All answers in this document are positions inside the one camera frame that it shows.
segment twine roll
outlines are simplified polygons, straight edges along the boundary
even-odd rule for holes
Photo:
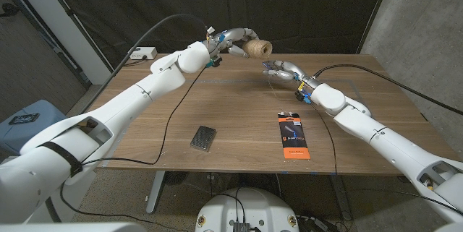
[[[243,51],[250,58],[268,59],[272,53],[272,44],[266,40],[249,40],[243,44]]]

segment robotic arm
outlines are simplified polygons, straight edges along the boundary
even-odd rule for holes
[[[237,28],[195,42],[151,65],[152,74],[94,111],[74,116],[44,129],[21,149],[21,156],[0,166],[0,223],[21,223],[65,182],[72,185],[103,158],[124,136],[130,123],[153,101],[185,82],[182,72],[218,66],[220,51],[247,57],[233,45],[256,39],[251,29]]]
[[[263,64],[267,67],[264,74],[300,81],[297,91],[300,100],[309,103],[310,98],[322,106],[344,131],[371,145],[398,168],[421,195],[463,212],[463,197],[460,196],[463,187],[463,163],[425,151],[372,119],[370,111],[363,104],[325,83],[320,83],[291,62],[266,61]],[[429,203],[447,222],[463,222],[463,215],[437,203]]]

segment table top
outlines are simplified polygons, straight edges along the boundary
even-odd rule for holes
[[[295,82],[261,74],[260,60],[223,54],[217,68],[206,69],[171,118],[162,155],[154,166],[112,160],[107,168],[165,171],[219,171],[254,173],[319,173],[398,175],[400,172],[369,144],[341,130],[332,117],[315,106],[299,102]],[[387,75],[373,56],[272,54],[271,59],[290,61],[314,74],[333,64],[357,64]],[[147,61],[123,68],[100,94],[91,109],[102,106],[121,91],[150,74]],[[167,119],[196,74],[184,74],[186,83],[154,101],[130,125],[113,157],[153,162],[161,149]],[[423,149],[458,160],[457,154],[424,119],[399,87],[354,68],[336,68],[319,78],[346,96],[364,103],[373,118]],[[310,160],[285,159],[277,113],[300,115]],[[190,147],[199,126],[217,130],[208,152]]]

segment dark backdrop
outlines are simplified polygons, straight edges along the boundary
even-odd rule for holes
[[[116,66],[133,43],[164,17],[189,13],[217,31],[249,27],[274,53],[355,53],[376,0],[65,0]],[[195,22],[176,20],[142,46],[160,53],[204,39]]]

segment metal table leg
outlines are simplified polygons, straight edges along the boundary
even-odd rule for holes
[[[349,201],[347,200],[347,194],[345,193],[346,189],[344,188],[342,178],[339,175],[332,175],[330,178],[336,194],[336,199],[338,200],[338,206],[341,210],[342,218],[344,220],[352,220]]]
[[[148,214],[153,214],[156,211],[158,199],[162,192],[164,174],[166,174],[165,171],[156,171],[153,187],[151,188],[150,196],[148,196],[148,205],[146,206],[146,212]]]

